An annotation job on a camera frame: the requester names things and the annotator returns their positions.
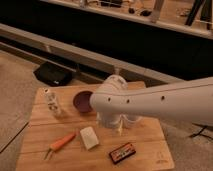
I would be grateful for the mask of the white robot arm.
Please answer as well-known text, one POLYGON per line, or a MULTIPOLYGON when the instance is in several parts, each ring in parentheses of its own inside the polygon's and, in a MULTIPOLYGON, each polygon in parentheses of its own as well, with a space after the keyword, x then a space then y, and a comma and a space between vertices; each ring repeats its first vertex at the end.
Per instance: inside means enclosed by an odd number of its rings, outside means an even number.
POLYGON ((128 89, 119 75, 109 76, 91 95, 99 114, 180 120, 213 130, 213 77, 141 89, 128 89))

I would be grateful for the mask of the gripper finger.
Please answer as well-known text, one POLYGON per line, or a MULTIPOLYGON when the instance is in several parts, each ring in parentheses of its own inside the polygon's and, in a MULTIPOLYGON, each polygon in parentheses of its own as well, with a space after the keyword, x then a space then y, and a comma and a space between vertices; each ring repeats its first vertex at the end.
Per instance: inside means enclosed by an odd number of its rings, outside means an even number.
POLYGON ((117 133, 119 135, 122 135, 122 132, 123 132, 123 122, 121 122, 117 128, 117 133))

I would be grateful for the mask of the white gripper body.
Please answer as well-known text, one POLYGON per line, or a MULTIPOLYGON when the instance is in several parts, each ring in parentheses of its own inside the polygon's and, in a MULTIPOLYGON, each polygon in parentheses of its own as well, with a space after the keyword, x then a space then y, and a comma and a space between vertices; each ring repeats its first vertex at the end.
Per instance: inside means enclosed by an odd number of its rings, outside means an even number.
POLYGON ((120 115, 97 114, 97 121, 105 128, 117 129, 121 126, 122 117, 120 115))

